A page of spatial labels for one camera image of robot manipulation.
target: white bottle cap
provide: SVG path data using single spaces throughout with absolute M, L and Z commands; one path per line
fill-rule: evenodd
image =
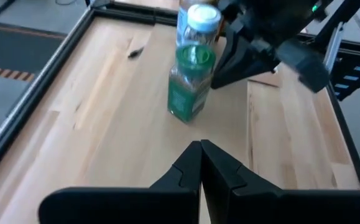
M 209 4 L 195 4 L 188 9 L 188 26 L 197 31 L 212 32 L 220 21 L 220 11 Z

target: light wood surface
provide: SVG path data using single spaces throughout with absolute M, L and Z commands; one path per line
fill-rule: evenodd
M 63 187 L 148 187 L 198 139 L 285 189 L 359 189 L 326 90 L 312 95 L 281 65 L 268 77 L 279 87 L 211 91 L 186 125 L 166 109 L 174 49 L 174 27 L 96 18 L 0 163 L 0 223 L 37 223 Z

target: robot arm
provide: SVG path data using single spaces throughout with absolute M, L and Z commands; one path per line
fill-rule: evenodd
M 322 21 L 331 2 L 220 0 L 218 9 L 226 21 L 227 45 L 211 87 L 220 88 L 262 72 L 273 72 L 283 62 L 298 73 L 299 80 L 308 89 L 314 93 L 320 91 L 330 82 L 330 72 L 322 63 L 323 57 L 294 37 L 312 20 Z M 357 5 L 357 10 L 360 0 L 352 4 L 349 7 Z

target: bottle label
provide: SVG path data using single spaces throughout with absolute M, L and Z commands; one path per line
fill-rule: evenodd
M 182 7 L 178 8 L 178 18 L 177 18 L 177 38 L 176 38 L 176 45 L 177 47 L 181 45 L 185 28 L 187 28 L 188 22 L 188 14 L 186 10 Z
M 192 120 L 204 107 L 210 86 L 196 93 L 182 84 L 170 80 L 168 83 L 168 110 L 184 122 Z

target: green label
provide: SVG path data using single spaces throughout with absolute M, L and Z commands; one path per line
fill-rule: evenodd
M 168 83 L 168 110 L 184 122 L 192 120 L 204 107 L 209 86 L 197 93 L 184 88 L 176 81 Z

